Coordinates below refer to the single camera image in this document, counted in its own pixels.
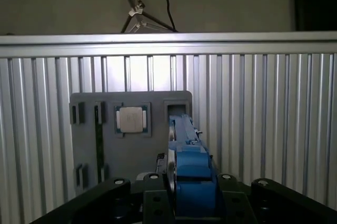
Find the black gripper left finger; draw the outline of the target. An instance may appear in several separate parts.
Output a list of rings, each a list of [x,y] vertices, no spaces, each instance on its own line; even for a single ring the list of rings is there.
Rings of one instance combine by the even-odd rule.
[[[173,223],[174,213],[162,174],[131,183],[108,179],[34,220],[34,223]]]

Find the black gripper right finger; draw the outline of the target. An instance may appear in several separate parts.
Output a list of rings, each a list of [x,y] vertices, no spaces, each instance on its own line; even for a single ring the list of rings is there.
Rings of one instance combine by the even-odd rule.
[[[336,211],[274,180],[217,176],[222,223],[336,223]]]

